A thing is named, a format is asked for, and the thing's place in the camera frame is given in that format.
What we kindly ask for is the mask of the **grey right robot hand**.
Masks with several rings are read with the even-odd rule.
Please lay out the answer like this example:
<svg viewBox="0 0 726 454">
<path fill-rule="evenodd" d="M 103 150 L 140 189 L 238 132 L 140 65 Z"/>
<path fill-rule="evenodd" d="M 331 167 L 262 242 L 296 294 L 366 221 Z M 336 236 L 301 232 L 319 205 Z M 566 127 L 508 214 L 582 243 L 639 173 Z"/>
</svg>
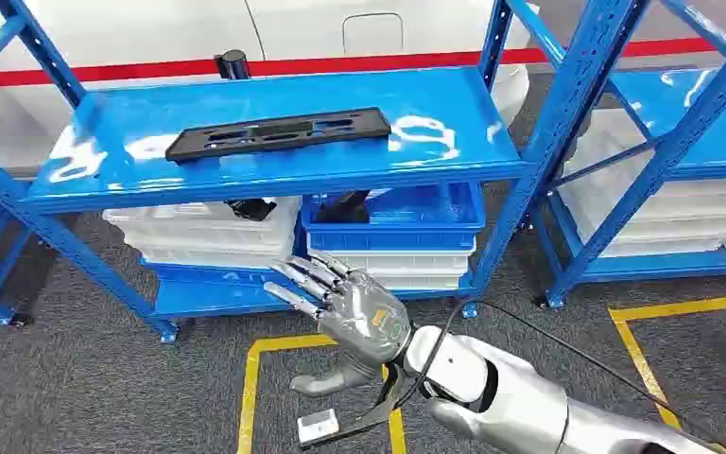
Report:
<svg viewBox="0 0 726 454">
<path fill-rule="evenodd" d="M 264 290 L 315 320 L 319 331 L 343 350 L 336 368 L 298 375 L 291 390 L 320 397 L 360 387 L 406 347 L 410 321 L 405 305 L 365 271 L 322 251 L 310 252 L 307 259 L 291 255 L 269 267 L 311 298 L 275 282 L 266 282 Z"/>
</svg>

